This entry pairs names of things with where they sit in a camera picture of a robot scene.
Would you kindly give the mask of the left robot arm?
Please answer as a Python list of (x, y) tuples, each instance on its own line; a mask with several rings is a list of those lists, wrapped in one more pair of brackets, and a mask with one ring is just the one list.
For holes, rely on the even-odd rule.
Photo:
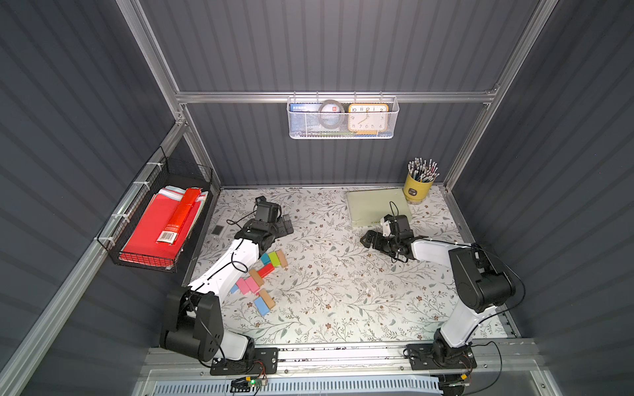
[(246, 221), (216, 263), (168, 294), (159, 346), (203, 363), (215, 358), (224, 363), (245, 360), (254, 340), (225, 329), (223, 301), (277, 239), (292, 233), (292, 221), (279, 204), (256, 198), (254, 218)]

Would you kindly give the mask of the green block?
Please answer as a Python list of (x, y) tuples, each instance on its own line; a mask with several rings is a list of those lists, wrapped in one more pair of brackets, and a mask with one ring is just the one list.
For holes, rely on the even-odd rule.
[(282, 265), (280, 257), (277, 255), (277, 252), (271, 252), (268, 255), (268, 258), (270, 260), (270, 263), (274, 266), (274, 267), (280, 267)]

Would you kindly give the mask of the tan wooden block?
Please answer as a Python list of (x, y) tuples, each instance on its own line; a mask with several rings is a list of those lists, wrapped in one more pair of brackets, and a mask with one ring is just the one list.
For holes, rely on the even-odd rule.
[(288, 262), (287, 262), (287, 258), (285, 256), (284, 252), (282, 252), (282, 250), (277, 250), (276, 254), (277, 254), (277, 257), (279, 259), (281, 267), (287, 268), (288, 267)]

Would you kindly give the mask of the pale green workspace book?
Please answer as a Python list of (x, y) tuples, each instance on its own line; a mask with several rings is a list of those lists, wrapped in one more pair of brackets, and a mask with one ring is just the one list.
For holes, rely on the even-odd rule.
[(399, 188), (349, 191), (346, 193), (353, 227), (370, 227), (381, 223), (385, 215), (413, 217), (403, 191)]

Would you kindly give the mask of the red block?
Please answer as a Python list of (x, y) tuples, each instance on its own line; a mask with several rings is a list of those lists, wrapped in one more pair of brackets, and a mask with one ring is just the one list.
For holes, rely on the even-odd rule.
[(267, 265), (265, 265), (264, 267), (262, 267), (261, 269), (258, 270), (258, 274), (261, 278), (266, 278), (268, 275), (270, 275), (273, 271), (275, 270), (274, 265), (272, 265), (272, 263), (269, 263)]

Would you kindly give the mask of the white remote control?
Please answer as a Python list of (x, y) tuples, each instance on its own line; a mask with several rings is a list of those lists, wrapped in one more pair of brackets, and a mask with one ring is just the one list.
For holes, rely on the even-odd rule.
[(232, 208), (224, 208), (216, 211), (212, 216), (213, 224), (210, 224), (208, 236), (216, 241), (223, 239), (223, 235), (229, 228), (228, 220), (234, 219), (235, 210)]

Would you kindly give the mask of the tan block middle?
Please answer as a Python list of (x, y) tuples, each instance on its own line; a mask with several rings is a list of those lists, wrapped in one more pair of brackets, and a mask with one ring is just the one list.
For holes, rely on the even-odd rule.
[(255, 281), (255, 283), (258, 286), (263, 286), (264, 285), (264, 280), (262, 279), (262, 277), (259, 275), (259, 273), (256, 270), (251, 269), (249, 271), (249, 275), (251, 276), (251, 278)]

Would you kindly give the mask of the yellow pen cup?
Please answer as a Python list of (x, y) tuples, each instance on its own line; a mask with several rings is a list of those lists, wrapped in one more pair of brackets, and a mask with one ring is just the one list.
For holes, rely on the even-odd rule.
[(421, 203), (439, 176), (438, 164), (432, 158), (414, 158), (407, 164), (403, 188), (407, 201)]

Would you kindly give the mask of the pink block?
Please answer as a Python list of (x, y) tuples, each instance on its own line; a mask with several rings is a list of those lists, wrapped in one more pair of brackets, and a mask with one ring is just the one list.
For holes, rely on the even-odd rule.
[(235, 285), (238, 287), (239, 291), (243, 295), (247, 295), (250, 292), (249, 285), (247, 284), (246, 280), (244, 280), (244, 278), (239, 278)]
[(256, 282), (256, 280), (254, 280), (254, 278), (252, 277), (247, 278), (245, 283), (247, 284), (247, 286), (249, 287), (249, 290), (252, 293), (254, 293), (255, 295), (259, 293), (261, 286)]

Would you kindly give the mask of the tan block front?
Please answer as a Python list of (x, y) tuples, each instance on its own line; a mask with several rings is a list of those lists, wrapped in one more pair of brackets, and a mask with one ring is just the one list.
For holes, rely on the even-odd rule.
[(261, 289), (259, 291), (259, 297), (264, 301), (265, 305), (267, 305), (270, 310), (272, 310), (276, 306), (274, 299), (269, 295), (269, 293), (267, 293), (266, 290)]

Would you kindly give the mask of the red long box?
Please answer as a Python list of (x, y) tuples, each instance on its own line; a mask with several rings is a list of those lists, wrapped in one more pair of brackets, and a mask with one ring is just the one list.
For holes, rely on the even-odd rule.
[(177, 205), (156, 242), (174, 245), (182, 235), (189, 234), (192, 226), (188, 224), (188, 219), (199, 198), (203, 195), (203, 190), (193, 187), (183, 191), (174, 186), (167, 186), (162, 188), (159, 194), (176, 201)]

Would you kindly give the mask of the red folder stack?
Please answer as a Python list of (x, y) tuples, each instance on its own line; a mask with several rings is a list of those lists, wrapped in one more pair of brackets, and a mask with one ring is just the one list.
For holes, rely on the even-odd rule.
[[(193, 226), (206, 204), (207, 197), (208, 192), (203, 190), (203, 195), (190, 213), (188, 224), (191, 224), (192, 227), (189, 234), (191, 234)], [(132, 236), (119, 254), (120, 260), (145, 267), (172, 269), (188, 240), (189, 234), (182, 235), (174, 245), (157, 243), (156, 240), (163, 227), (168, 223), (176, 205), (176, 201), (161, 196), (159, 192), (155, 194), (141, 216)]]

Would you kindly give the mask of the yellow square clock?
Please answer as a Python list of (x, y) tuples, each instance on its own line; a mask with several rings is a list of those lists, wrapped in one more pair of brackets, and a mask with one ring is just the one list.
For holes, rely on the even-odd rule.
[(348, 106), (348, 129), (357, 135), (378, 135), (388, 129), (386, 103), (353, 103)]

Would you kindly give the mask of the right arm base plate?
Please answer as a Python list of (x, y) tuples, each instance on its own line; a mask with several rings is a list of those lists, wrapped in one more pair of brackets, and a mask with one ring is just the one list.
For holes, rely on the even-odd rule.
[(452, 348), (442, 343), (407, 344), (403, 350), (413, 371), (477, 368), (477, 362), (469, 346)]

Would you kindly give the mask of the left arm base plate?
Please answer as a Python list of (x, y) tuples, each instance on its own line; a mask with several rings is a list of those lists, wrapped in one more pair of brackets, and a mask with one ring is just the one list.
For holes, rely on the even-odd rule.
[(249, 350), (240, 361), (227, 363), (213, 363), (210, 374), (212, 376), (255, 376), (272, 375), (277, 373), (279, 349), (262, 347)]

